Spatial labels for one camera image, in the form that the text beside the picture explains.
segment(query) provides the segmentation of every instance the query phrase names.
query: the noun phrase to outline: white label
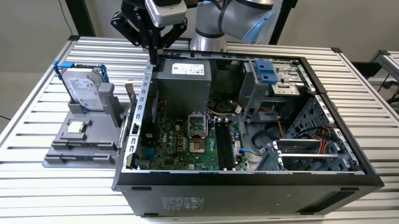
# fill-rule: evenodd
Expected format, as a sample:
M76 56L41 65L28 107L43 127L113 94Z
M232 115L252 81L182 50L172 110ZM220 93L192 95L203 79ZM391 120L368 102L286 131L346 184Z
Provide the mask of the white label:
M87 78L71 78L68 82L71 83L72 92L80 105L88 110L103 110L104 108L93 81Z
M172 65L172 74L203 76L203 75L206 75L204 65L203 64L175 63Z
M235 111L235 112L236 112L238 114L240 114L240 113L242 113L242 110L243 110L243 108L238 105L238 107L236 107L236 111Z
M196 210L202 209L206 197L162 197L166 210Z

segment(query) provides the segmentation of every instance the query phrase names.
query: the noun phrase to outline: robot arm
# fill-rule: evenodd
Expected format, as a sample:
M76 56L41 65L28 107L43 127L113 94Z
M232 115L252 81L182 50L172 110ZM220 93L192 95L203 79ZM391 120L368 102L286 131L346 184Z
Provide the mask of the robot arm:
M250 42L262 40L274 16L274 0L123 0L111 24L135 46L148 49L151 64L158 50L168 48L187 29L186 12L199 7L196 36L190 48L226 51L224 34ZM162 30L171 26L162 36Z

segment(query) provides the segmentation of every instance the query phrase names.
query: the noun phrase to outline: motherboard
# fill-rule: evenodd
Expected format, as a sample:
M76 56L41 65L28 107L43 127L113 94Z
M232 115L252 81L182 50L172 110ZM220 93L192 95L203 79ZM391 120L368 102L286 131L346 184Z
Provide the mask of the motherboard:
M218 139L220 136L218 125L220 125L218 119L210 117L206 119L206 116L204 122L202 116L162 117L155 146L143 148L140 169L226 170L227 155L231 168L246 170L244 156L238 151L242 142L238 122L224 122L228 136L223 139Z

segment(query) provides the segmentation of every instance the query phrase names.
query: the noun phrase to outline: aluminum extrusion table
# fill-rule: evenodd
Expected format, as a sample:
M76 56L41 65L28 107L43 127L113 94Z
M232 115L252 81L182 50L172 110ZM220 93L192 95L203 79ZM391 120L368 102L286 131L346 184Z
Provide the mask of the aluminum extrusion table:
M175 49L187 49L178 41ZM112 169L43 168L40 162L68 112L68 94L52 69L0 135L0 222L32 223L399 223L399 116L343 53L331 48L228 44L228 52L304 56L386 187L324 217L160 217L133 215L123 195L112 192ZM67 42L57 60L104 63L115 95L128 100L124 81L139 91L148 55L127 40L81 37Z

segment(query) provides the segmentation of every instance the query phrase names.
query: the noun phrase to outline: ram slot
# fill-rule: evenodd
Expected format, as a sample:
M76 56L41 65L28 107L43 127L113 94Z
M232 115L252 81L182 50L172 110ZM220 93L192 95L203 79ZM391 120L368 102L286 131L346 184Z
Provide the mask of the ram slot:
M216 147L218 147L218 159L219 159L219 169L232 170L235 167L234 154L230 139L230 129L228 123L218 122L215 123L215 135L216 135Z

